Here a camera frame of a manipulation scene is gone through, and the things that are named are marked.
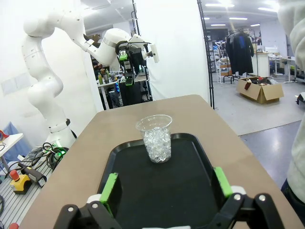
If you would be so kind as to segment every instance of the clear plastic cup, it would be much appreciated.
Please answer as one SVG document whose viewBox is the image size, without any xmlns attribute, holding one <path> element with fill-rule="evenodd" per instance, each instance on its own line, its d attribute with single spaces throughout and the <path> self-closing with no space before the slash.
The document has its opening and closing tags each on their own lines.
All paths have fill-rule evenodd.
<svg viewBox="0 0 305 229">
<path fill-rule="evenodd" d="M 172 117 L 168 115 L 157 114 L 141 119 L 136 124 L 152 162 L 163 163 L 171 158 L 172 121 Z"/>
</svg>

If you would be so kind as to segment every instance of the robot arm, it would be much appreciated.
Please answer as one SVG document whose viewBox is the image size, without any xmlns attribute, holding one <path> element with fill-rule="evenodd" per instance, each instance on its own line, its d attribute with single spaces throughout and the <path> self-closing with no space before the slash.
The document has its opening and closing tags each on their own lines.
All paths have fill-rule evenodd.
<svg viewBox="0 0 305 229">
<path fill-rule="evenodd" d="M 90 53 L 102 65 L 112 64 L 117 55 L 117 43 L 144 40 L 138 35 L 131 37 L 120 29 L 110 29 L 97 48 L 93 45 L 93 40 L 87 41 L 84 38 L 83 18 L 72 10 L 53 10 L 44 18 L 35 18 L 24 23 L 24 31 L 28 36 L 22 46 L 22 54 L 30 75 L 38 81 L 28 91 L 29 101 L 46 119 L 50 130 L 47 141 L 59 141 L 62 146 L 71 147 L 75 137 L 69 128 L 70 121 L 55 101 L 55 97 L 63 90 L 63 83 L 50 68 L 41 46 L 41 41 L 51 36 L 55 27 L 64 30 L 75 44 Z"/>
</svg>

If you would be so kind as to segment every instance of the desk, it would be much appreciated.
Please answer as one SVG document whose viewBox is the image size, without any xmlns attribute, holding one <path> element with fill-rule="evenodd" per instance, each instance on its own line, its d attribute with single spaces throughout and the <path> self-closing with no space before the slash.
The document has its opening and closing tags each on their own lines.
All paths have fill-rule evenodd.
<svg viewBox="0 0 305 229">
<path fill-rule="evenodd" d="M 269 193 L 285 228 L 303 228 L 280 189 L 243 141 L 202 97 L 188 95 L 97 113 L 37 196 L 20 229 L 37 225 L 51 229 L 65 204 L 84 206 L 98 190 L 109 153 L 119 144 L 141 139 L 136 122 L 155 114 L 173 118 L 172 133 L 195 135 L 211 164 L 223 168 L 231 185 L 243 186 L 252 198 L 258 193 Z M 234 228 L 248 229 L 245 223 L 237 223 Z"/>
<path fill-rule="evenodd" d="M 288 64 L 288 81 L 286 81 L 284 83 L 294 83 L 296 81 L 297 66 L 296 66 L 296 63 L 295 63 L 295 79 L 293 81 L 291 81 L 290 80 L 290 65 L 291 65 L 292 61 L 295 62 L 295 57 L 292 56 L 290 59 L 288 57 L 283 57 L 282 59 L 286 60 L 287 64 Z"/>
<path fill-rule="evenodd" d="M 2 144 L 5 145 L 5 147 L 3 148 L 3 150 L 0 151 L 0 157 L 4 167 L 6 168 L 6 171 L 9 171 L 9 165 L 4 158 L 4 154 L 22 138 L 23 138 L 23 134 L 15 134 L 15 135 L 10 135 L 2 142 Z"/>
<path fill-rule="evenodd" d="M 142 82 L 142 81 L 146 81 L 146 76 L 137 76 L 134 80 L 135 82 Z M 108 88 L 108 87 L 114 87 L 114 84 L 115 83 L 119 83 L 120 80 L 117 80 L 117 81 L 114 81 L 114 82 L 111 82 L 111 83 L 104 83 L 104 84 L 100 84 L 100 82 L 97 80 L 97 86 L 101 89 L 102 91 L 102 95 L 103 95 L 103 98 L 104 98 L 104 102 L 105 102 L 105 106 L 106 106 L 106 110 L 109 110 L 109 104 L 108 104 L 108 101 L 107 101 L 107 97 L 106 97 L 106 92 L 105 92 L 105 88 Z"/>
</svg>

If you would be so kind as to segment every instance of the open cardboard box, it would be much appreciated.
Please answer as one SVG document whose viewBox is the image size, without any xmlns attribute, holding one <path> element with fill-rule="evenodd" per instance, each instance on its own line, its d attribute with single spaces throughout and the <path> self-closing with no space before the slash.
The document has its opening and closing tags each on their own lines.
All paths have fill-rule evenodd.
<svg viewBox="0 0 305 229">
<path fill-rule="evenodd" d="M 248 90 L 244 87 L 247 84 L 247 79 L 257 80 L 257 77 L 243 78 L 238 81 L 237 91 L 243 96 L 257 101 L 259 104 L 266 104 L 279 101 L 281 97 L 284 96 L 284 92 L 281 84 L 272 84 L 272 85 L 256 85 L 252 83 Z"/>
</svg>

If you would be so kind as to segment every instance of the white wall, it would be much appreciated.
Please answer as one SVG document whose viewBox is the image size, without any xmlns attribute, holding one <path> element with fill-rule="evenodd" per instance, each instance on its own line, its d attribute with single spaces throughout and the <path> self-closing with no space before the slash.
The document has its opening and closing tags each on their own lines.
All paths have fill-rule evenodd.
<svg viewBox="0 0 305 229">
<path fill-rule="evenodd" d="M 254 30 L 255 32 L 255 36 L 256 37 L 259 37 L 259 32 L 261 30 L 261 27 L 260 26 L 254 26 L 254 27 L 250 27 L 251 30 Z"/>
<path fill-rule="evenodd" d="M 115 24 L 113 24 L 113 27 L 124 30 L 124 31 L 128 32 L 129 35 L 131 34 L 129 21 L 115 23 Z"/>
<path fill-rule="evenodd" d="M 265 47 L 277 46 L 282 56 L 287 56 L 286 34 L 278 20 L 260 23 L 262 43 Z"/>
<path fill-rule="evenodd" d="M 0 82 L 26 73 L 21 44 L 26 37 L 23 31 L 23 22 L 33 10 L 41 11 L 48 7 L 73 7 L 80 4 L 79 0 L 10 0 L 0 1 Z M 71 120 L 71 129 L 79 135 L 91 121 L 98 110 L 101 110 L 97 101 L 98 90 L 91 87 L 95 81 L 94 72 L 89 54 L 84 54 L 59 29 L 42 43 L 46 58 L 54 72 L 62 79 L 64 89 L 56 98 L 63 107 L 66 116 Z M 30 77 L 31 83 L 36 80 Z M 0 88 L 0 129 L 9 121 L 17 127 L 24 137 L 34 146 L 43 143 L 49 130 L 41 113 L 33 107 L 27 98 L 27 89 L 4 96 Z"/>
<path fill-rule="evenodd" d="M 208 102 L 207 57 L 197 2 L 136 3 L 141 36 L 156 44 L 160 58 L 159 63 L 147 61 L 153 99 L 198 94 Z"/>
</svg>

